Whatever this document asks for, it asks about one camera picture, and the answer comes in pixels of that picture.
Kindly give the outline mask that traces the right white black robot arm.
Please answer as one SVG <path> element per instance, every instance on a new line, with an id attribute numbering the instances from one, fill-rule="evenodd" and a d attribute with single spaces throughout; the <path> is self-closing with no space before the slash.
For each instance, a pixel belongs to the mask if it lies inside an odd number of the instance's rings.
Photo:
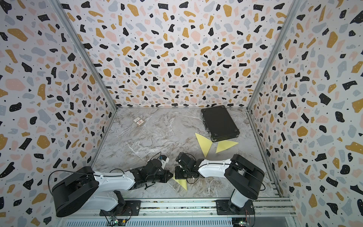
<path id="1" fill-rule="evenodd" d="M 231 212 L 237 213 L 245 205 L 259 196 L 261 187 L 264 186 L 265 177 L 262 169 L 244 157 L 235 154 L 231 159 L 210 161 L 207 159 L 194 159 L 187 153 L 180 153 L 176 162 L 175 179 L 187 180 L 190 178 L 225 178 L 232 184 L 234 191 L 228 202 Z"/>

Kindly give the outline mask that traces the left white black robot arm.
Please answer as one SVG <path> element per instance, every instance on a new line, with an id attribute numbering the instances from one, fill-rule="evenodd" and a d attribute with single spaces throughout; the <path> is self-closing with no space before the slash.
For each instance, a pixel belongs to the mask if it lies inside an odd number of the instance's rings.
<path id="1" fill-rule="evenodd" d="M 63 218 L 79 210 L 99 210 L 101 216 L 124 215 L 128 206 L 122 191 L 167 183 L 173 177 L 164 169 L 168 161 L 161 155 L 123 173 L 96 172 L 90 166 L 71 172 L 51 189 L 56 216 Z"/>

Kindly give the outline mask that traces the yellow square paper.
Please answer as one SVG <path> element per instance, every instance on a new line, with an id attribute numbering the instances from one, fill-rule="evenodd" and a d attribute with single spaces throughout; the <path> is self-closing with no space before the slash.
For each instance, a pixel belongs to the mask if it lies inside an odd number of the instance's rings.
<path id="1" fill-rule="evenodd" d="M 172 179 L 177 182 L 184 190 L 188 190 L 186 179 L 176 179 L 174 176 L 172 177 Z"/>
<path id="2" fill-rule="evenodd" d="M 202 153 L 203 153 L 204 157 L 206 158 L 213 142 L 198 133 L 195 133 L 195 136 L 196 136 L 199 146 L 202 150 Z"/>
<path id="3" fill-rule="evenodd" d="M 224 140 L 224 141 L 219 141 L 217 144 L 217 148 L 216 148 L 216 153 L 220 153 L 224 150 L 227 150 L 235 145 L 237 145 L 238 142 L 235 141 L 228 141 L 228 140 Z"/>

